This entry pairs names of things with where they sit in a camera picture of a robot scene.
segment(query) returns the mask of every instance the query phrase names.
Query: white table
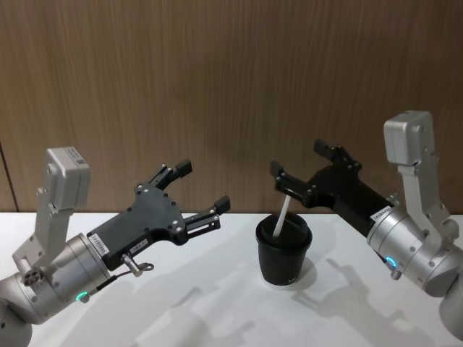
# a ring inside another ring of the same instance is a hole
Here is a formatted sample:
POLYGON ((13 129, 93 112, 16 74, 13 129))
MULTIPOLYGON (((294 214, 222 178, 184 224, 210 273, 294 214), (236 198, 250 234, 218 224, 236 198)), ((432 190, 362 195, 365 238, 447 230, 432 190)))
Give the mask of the white table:
MULTIPOLYGON (((73 215, 68 239, 111 216, 73 215)), ((313 232, 303 277, 271 288, 255 240, 265 216, 224 215, 220 230, 182 247, 155 244, 137 256, 155 271, 124 276, 34 326, 30 346, 463 346, 439 319, 440 299, 390 279, 365 238, 336 215, 302 215, 313 232)), ((463 217, 455 219, 463 230, 463 217)), ((35 213, 0 213, 0 278, 16 271, 12 253, 34 222, 35 213)))

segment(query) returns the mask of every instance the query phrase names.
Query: wood panel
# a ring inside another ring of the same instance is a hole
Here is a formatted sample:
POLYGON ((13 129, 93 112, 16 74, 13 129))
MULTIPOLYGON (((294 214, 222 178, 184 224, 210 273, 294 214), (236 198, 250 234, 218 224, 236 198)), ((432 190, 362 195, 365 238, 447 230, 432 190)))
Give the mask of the wood panel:
POLYGON ((14 212, 14 200, 5 167, 0 157, 0 212, 14 212))
POLYGON ((47 147, 93 169, 88 210, 119 210, 164 161, 195 172, 184 210, 228 193, 277 208, 270 160, 311 176, 321 137, 400 190, 382 126, 435 116, 443 201, 463 212, 463 1, 1 1, 0 137, 17 200, 35 208, 47 147))

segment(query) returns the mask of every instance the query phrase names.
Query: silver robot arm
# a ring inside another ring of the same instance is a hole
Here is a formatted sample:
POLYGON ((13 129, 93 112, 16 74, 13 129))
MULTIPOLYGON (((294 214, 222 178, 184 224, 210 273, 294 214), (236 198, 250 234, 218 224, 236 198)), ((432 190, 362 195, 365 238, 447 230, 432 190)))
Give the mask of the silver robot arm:
POLYGON ((439 197, 433 118, 423 111, 399 114, 385 123, 384 138, 388 160, 402 174, 407 212, 392 208, 382 215, 368 244, 396 264, 393 273, 404 273, 431 296, 445 296, 442 322, 463 340, 463 251, 454 245, 458 224, 439 197))
POLYGON ((384 137, 388 160, 403 177, 407 210, 361 182, 361 164, 342 146, 321 140, 315 141, 315 151, 332 165, 304 182, 273 162, 276 189, 305 207, 331 208, 366 237, 394 280, 404 275, 430 296, 444 297, 442 322, 463 340, 463 251, 454 245, 458 224, 439 197, 432 116, 399 114, 386 122, 384 137))
POLYGON ((26 347, 32 325, 44 323, 75 301, 88 302, 121 275, 138 277, 152 270, 151 264, 134 260, 151 244, 167 240, 182 245, 219 229, 219 215, 230 208, 227 196, 184 219, 164 192, 190 172, 189 160, 175 168, 163 164, 135 187, 132 206, 86 236, 79 234, 66 242, 69 217, 87 197, 90 168, 73 147, 47 150, 35 232, 13 254, 19 272, 0 280, 0 346, 26 347), (129 271, 110 275, 121 265, 129 271))

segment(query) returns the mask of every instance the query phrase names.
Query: screw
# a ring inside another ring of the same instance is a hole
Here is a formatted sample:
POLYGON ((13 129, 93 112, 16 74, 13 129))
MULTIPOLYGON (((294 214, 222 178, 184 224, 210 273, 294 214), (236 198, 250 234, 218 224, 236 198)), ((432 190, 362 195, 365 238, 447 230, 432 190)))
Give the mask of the screw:
POLYGON ((392 278, 393 280, 398 280, 398 279, 400 279, 401 276, 402 276, 402 272, 401 272, 401 271, 392 270, 392 272, 391 272, 391 278, 392 278))

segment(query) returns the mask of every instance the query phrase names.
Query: sticker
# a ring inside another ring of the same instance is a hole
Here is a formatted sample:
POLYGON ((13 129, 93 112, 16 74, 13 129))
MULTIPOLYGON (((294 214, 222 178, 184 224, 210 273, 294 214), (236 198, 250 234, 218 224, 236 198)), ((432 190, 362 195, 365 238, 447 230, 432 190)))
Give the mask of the sticker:
POLYGON ((92 243, 93 247, 95 247, 100 257, 109 253, 108 247, 106 247, 104 242, 101 241, 100 236, 98 236, 97 234, 93 234, 88 238, 88 240, 92 243))
POLYGON ((392 207, 391 206, 386 206, 384 209, 378 211, 374 215, 372 215, 370 218, 373 219, 375 222, 378 221, 379 218, 381 218, 386 212, 388 212, 392 207))
POLYGON ((135 252, 138 252, 140 251, 144 246, 146 246, 148 244, 148 240, 147 239, 144 239, 143 241, 141 241, 139 244, 136 244, 134 245, 131 249, 130 249, 130 253, 134 254, 135 252))

